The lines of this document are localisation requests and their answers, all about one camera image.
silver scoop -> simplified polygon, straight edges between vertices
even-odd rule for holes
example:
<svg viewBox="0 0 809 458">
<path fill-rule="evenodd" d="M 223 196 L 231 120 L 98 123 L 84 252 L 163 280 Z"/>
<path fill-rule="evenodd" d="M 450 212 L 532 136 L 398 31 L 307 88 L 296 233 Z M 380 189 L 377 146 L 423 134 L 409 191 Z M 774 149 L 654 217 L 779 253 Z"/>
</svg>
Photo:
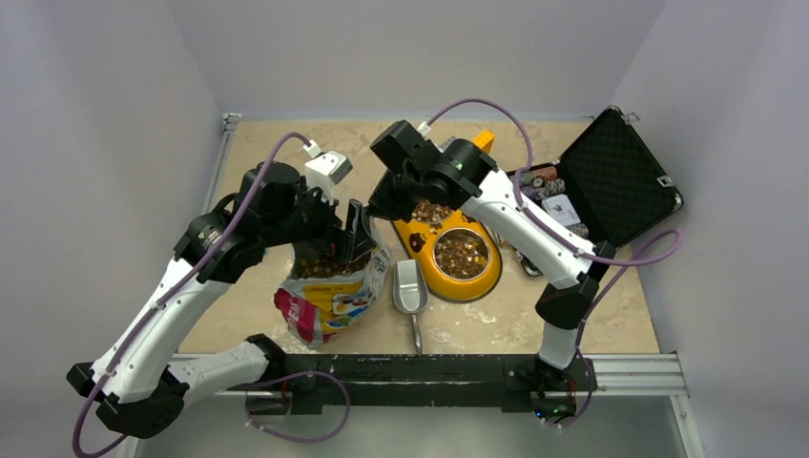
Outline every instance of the silver scoop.
<svg viewBox="0 0 809 458">
<path fill-rule="evenodd" d="M 422 332 L 416 314 L 427 307 L 427 283 L 422 269 L 416 260 L 400 260 L 396 262 L 396 273 L 393 278 L 393 303 L 400 312 L 410 315 L 413 320 L 413 343 L 416 354 L 424 354 Z"/>
</svg>

orange object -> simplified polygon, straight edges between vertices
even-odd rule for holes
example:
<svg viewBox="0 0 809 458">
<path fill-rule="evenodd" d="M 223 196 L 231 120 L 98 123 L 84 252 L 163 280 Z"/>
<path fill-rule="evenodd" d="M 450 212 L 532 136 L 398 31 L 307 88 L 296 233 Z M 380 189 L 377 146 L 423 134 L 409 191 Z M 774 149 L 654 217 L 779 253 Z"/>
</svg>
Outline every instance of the orange object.
<svg viewBox="0 0 809 458">
<path fill-rule="evenodd" d="M 494 134 L 483 131 L 472 142 L 486 152 L 491 151 Z M 471 302 L 484 297 L 494 289 L 503 273 L 503 261 L 500 250 L 487 230 L 477 220 L 472 219 L 460 210 L 452 212 L 440 224 L 430 224 L 412 219 L 410 222 L 395 221 L 393 223 L 407 254 L 419 262 L 430 292 L 450 302 Z M 434 249 L 436 241 L 452 230 L 467 230 L 478 236 L 487 251 L 487 266 L 483 272 L 472 279 L 458 280 L 443 272 L 436 263 Z"/>
</svg>

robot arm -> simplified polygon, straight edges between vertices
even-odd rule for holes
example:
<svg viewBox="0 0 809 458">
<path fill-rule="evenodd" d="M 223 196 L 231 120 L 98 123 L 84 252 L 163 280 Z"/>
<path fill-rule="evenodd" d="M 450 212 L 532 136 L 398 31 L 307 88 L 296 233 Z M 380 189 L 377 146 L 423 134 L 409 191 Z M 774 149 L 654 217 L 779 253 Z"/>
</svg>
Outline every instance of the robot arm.
<svg viewBox="0 0 809 458">
<path fill-rule="evenodd" d="M 100 403 L 96 414 L 109 430 L 152 437 L 199 399 L 265 376 L 283 375 L 284 353 L 263 335 L 215 355 L 171 363 L 197 320 L 247 268 L 261 262 L 266 248 L 296 243 L 316 255 L 351 261 L 374 246 L 365 224 L 368 216 L 358 201 L 349 202 L 345 229 L 335 213 L 334 185 L 351 170 L 345 156 L 331 152 L 313 158 L 306 163 L 306 178 L 289 165 L 275 163 L 256 196 L 245 201 L 260 165 L 244 175 L 238 193 L 189 224 L 157 289 L 113 347 L 95 362 L 75 364 L 69 371 L 68 381 L 85 397 L 106 376 L 95 400 Z M 234 213 L 242 205 L 248 207 L 236 230 L 193 279 L 158 305 L 158 299 L 220 240 L 233 217 L 225 209 L 231 202 Z M 132 338 L 147 314 L 151 319 L 134 333 L 116 370 L 108 373 L 115 352 L 126 346 L 123 342 Z"/>
<path fill-rule="evenodd" d="M 522 208 L 513 186 L 495 161 L 465 139 L 456 139 L 441 152 L 406 121 L 391 125 L 371 144 L 371 150 L 387 167 L 373 195 L 368 212 L 382 219 L 410 220 L 416 204 L 432 203 L 461 209 L 507 239 L 548 277 L 548 287 L 535 308 L 545 321 L 540 359 L 556 369 L 566 369 L 576 351 L 578 327 L 598 292 L 606 266 L 581 253 L 613 257 L 606 242 L 597 245 L 565 229 L 530 199 Z M 573 253 L 538 228 L 526 210 L 551 230 L 579 248 Z"/>
</svg>

marble surface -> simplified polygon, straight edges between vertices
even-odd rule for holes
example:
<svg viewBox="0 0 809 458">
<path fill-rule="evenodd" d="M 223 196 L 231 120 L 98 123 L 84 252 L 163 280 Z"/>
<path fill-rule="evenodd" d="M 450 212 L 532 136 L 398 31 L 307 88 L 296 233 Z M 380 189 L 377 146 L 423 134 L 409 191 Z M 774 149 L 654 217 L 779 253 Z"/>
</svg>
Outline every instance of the marble surface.
<svg viewBox="0 0 809 458">
<path fill-rule="evenodd" d="M 314 138 L 324 150 L 346 154 L 354 171 L 340 185 L 337 198 L 347 202 L 357 198 L 365 202 L 373 191 L 384 167 L 368 146 L 389 122 L 242 122 L 228 157 L 221 193 L 235 192 L 243 173 L 264 160 L 270 147 L 289 131 Z M 559 157 L 584 131 L 586 122 L 527 123 L 534 148 L 534 162 Z M 436 123 L 430 137 L 440 143 L 447 137 L 473 138 L 484 129 L 496 135 L 492 156 L 505 170 L 525 163 L 525 143 L 519 132 L 507 122 Z M 308 155 L 298 141 L 288 142 L 278 160 L 302 170 Z M 406 259 L 393 228 L 377 221 L 389 243 L 393 260 Z M 631 253 L 626 248 L 619 257 Z M 278 284 L 292 265 L 291 248 L 270 250 L 262 264 L 247 271 L 199 320 L 180 347 L 185 353 L 217 352 L 234 346 L 246 336 L 264 333 L 289 352 L 322 353 L 412 353 L 410 319 L 393 305 L 392 276 L 388 275 L 384 294 L 364 316 L 343 331 L 333 343 L 318 350 L 307 348 L 286 330 L 286 323 L 273 305 Z M 419 317 L 425 353 L 532 353 L 542 339 L 542 321 L 533 310 L 545 288 L 542 279 L 529 279 L 510 248 L 503 250 L 504 272 L 489 295 L 467 304 L 447 303 L 430 297 L 427 309 Z M 612 277 L 608 272 L 602 284 Z M 619 281 L 593 312 L 582 342 L 589 353 L 656 353 L 657 343 L 634 269 Z"/>
</svg>

scoop handle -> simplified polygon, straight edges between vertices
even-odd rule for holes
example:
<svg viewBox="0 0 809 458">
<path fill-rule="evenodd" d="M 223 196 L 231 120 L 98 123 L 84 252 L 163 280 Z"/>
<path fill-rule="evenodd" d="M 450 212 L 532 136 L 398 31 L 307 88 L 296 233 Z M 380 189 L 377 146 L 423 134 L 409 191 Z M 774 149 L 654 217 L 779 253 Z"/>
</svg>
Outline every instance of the scoop handle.
<svg viewBox="0 0 809 458">
<path fill-rule="evenodd" d="M 416 354 L 422 356 L 425 352 L 422 347 L 422 331 L 419 329 L 419 319 L 416 318 L 416 315 L 410 315 L 410 319 L 413 321 L 413 343 L 416 345 Z"/>
</svg>

